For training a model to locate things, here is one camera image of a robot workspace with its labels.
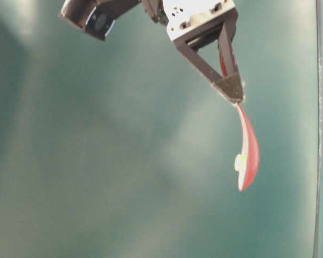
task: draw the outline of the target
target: red flexible strip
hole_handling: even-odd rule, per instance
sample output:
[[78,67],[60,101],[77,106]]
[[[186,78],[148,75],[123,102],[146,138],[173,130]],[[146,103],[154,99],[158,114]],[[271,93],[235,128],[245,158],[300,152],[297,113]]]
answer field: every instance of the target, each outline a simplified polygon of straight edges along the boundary
[[[227,70],[225,63],[222,59],[221,51],[219,51],[220,68],[222,77],[227,77]],[[255,179],[258,172],[259,165],[259,146],[256,138],[255,131],[245,113],[243,107],[237,104],[237,110],[240,114],[240,120],[242,125],[243,139],[246,139],[246,144],[243,143],[242,154],[247,153],[247,162],[245,165],[245,173],[240,172],[238,178],[238,189],[244,191]]]

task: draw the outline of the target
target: black camera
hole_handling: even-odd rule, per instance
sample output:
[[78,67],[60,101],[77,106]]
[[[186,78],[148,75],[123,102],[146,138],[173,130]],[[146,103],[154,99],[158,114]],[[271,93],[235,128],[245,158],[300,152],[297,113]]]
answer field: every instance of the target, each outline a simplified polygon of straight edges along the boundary
[[105,40],[114,26],[115,19],[138,3],[138,0],[67,0],[61,9],[60,17],[95,38]]

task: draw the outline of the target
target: white object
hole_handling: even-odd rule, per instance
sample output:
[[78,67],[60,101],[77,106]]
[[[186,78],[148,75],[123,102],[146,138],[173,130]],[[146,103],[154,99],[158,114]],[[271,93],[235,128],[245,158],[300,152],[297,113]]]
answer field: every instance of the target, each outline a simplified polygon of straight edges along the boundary
[[171,41],[233,9],[233,0],[163,0]]

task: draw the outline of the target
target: red object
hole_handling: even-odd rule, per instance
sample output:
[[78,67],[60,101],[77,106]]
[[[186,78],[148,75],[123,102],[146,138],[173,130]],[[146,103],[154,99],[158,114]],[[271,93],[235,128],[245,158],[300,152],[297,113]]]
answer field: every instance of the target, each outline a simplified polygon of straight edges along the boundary
[[238,178],[238,189],[239,191],[244,191],[254,181],[258,172],[259,146],[256,134],[247,114],[240,104],[237,104],[237,109],[240,115],[243,132],[242,154],[247,156],[245,171],[241,171]]

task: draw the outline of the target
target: camera lens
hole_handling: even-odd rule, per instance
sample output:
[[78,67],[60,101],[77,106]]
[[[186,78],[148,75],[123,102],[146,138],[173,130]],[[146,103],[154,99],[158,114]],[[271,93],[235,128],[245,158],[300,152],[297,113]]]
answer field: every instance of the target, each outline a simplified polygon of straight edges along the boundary
[[107,23],[107,18],[108,16],[105,13],[101,14],[95,22],[94,29],[96,31],[102,30],[104,25]]

